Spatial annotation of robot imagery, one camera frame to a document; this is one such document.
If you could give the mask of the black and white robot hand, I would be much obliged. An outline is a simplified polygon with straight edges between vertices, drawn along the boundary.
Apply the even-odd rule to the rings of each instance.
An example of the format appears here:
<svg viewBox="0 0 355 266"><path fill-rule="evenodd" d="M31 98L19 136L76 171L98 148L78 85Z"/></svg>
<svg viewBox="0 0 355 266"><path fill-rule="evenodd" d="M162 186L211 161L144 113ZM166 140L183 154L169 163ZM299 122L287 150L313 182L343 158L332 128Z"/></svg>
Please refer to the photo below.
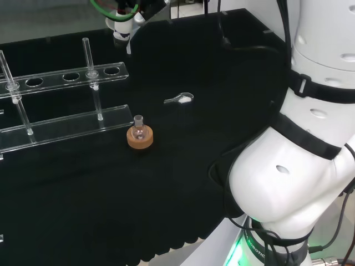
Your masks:
<svg viewBox="0 0 355 266"><path fill-rule="evenodd" d="M113 22L106 19L107 26L113 30L114 44L126 48L131 54L131 42L139 29L150 22L170 19L170 1L140 1L138 12L126 22Z"/></svg>

